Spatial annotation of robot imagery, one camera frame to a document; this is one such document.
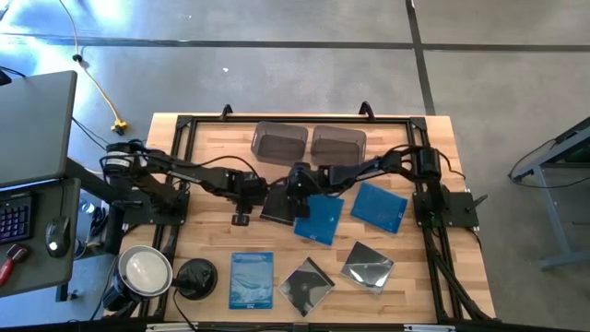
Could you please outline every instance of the desk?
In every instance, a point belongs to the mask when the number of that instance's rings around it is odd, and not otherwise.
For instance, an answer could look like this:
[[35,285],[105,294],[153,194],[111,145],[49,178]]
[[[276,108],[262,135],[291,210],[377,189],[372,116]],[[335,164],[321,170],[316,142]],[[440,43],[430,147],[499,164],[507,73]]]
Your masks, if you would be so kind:
[[[177,115],[154,114],[147,139],[150,148],[170,153]],[[427,116],[426,122],[431,144],[446,154],[455,170],[461,171],[453,128],[448,116]],[[315,124],[305,125],[310,136]],[[367,158],[385,153],[389,148],[407,143],[407,132],[389,124],[331,124],[363,130],[367,134]],[[236,155],[251,162],[261,176],[269,182],[287,174],[289,168],[256,161],[250,151],[255,124],[199,124],[192,162],[210,160],[222,155]],[[311,139],[305,161],[310,161]],[[218,163],[225,167],[245,170],[237,160]],[[442,182],[451,191],[465,189],[463,179],[442,166]],[[399,175],[385,175],[369,183],[410,198],[414,184]],[[191,187],[191,202],[186,223],[182,226],[174,271],[190,258],[202,257],[212,261],[219,273],[218,285],[213,293],[200,302],[190,302],[177,296],[183,311],[193,321],[223,322],[315,322],[315,323],[434,323],[429,270],[424,240],[416,226],[412,204],[408,204],[399,233],[381,231],[350,216],[354,198],[359,191],[355,185],[341,196],[345,200],[342,216],[331,247],[303,239],[288,226],[259,219],[260,208],[255,208],[250,226],[231,226],[235,207],[221,197],[215,197],[198,185]],[[153,226],[141,226],[124,238],[122,250],[132,245],[151,245]],[[473,234],[463,229],[448,229],[454,260],[455,274],[469,295],[488,315],[494,316],[490,289],[481,252]],[[371,295],[339,274],[352,245],[361,241],[395,261],[393,272],[381,296]],[[272,251],[275,254],[275,286],[280,284],[306,257],[311,257],[336,283],[333,291],[320,302],[306,318],[302,318],[277,290],[272,310],[230,310],[230,256],[239,251]],[[441,276],[445,309],[451,313],[446,284]],[[169,298],[166,321],[182,321]]]

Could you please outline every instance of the cd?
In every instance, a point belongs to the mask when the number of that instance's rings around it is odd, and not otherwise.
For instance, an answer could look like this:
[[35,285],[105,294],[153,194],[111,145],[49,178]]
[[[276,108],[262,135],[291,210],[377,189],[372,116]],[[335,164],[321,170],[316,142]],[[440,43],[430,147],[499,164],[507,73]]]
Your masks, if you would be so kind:
[[334,282],[308,257],[278,290],[305,317],[333,287]]
[[356,242],[341,273],[375,294],[381,294],[394,261]]

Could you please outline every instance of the computer mouse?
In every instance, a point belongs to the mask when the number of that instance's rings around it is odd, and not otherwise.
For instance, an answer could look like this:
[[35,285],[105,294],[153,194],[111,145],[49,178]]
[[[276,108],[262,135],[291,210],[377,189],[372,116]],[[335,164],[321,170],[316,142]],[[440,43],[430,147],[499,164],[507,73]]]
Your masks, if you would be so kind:
[[71,244],[70,218],[64,216],[53,218],[45,230],[45,248],[49,256],[53,258],[65,256]]

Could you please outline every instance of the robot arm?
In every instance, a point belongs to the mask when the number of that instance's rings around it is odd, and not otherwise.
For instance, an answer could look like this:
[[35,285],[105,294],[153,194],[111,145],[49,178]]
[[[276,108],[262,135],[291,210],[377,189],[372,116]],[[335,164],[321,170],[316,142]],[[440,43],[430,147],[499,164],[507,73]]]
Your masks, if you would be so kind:
[[[405,168],[404,163],[416,165]],[[312,171],[308,163],[296,163],[285,178],[285,188],[271,188],[270,195],[283,195],[291,202],[294,218],[309,218],[307,197],[324,194],[339,196],[359,181],[384,174],[399,174],[410,182],[426,184],[432,208],[447,206],[441,185],[440,152],[435,148],[409,146],[403,150],[390,149],[385,154],[354,166],[320,166]]]
[[104,175],[122,177],[151,198],[158,209],[173,208],[182,192],[163,184],[153,174],[167,174],[192,184],[199,184],[215,196],[240,203],[264,202],[266,180],[252,172],[225,167],[204,167],[178,160],[164,151],[145,148],[139,142],[115,143],[107,147],[107,156],[100,159]]

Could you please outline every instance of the keyboard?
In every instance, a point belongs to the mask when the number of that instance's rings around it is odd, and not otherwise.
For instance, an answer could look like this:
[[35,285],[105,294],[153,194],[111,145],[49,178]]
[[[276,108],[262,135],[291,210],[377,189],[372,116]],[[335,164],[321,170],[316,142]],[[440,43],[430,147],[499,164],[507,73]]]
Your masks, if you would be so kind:
[[32,236],[30,207],[30,196],[0,201],[0,244],[27,240]]

